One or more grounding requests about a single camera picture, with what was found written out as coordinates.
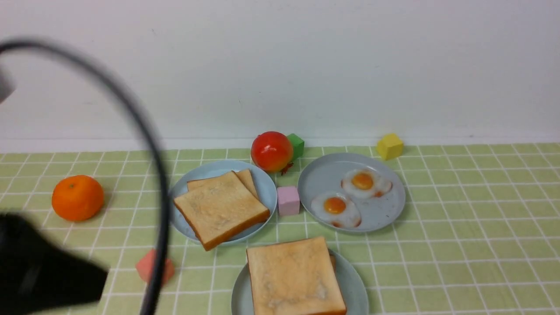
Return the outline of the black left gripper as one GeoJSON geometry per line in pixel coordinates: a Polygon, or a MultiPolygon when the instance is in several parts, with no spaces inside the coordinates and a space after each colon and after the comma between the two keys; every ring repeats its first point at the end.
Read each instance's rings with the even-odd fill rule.
{"type": "Polygon", "coordinates": [[[54,245],[26,218],[15,213],[1,214],[3,315],[32,315],[98,302],[107,277],[107,269],[54,245]]]}

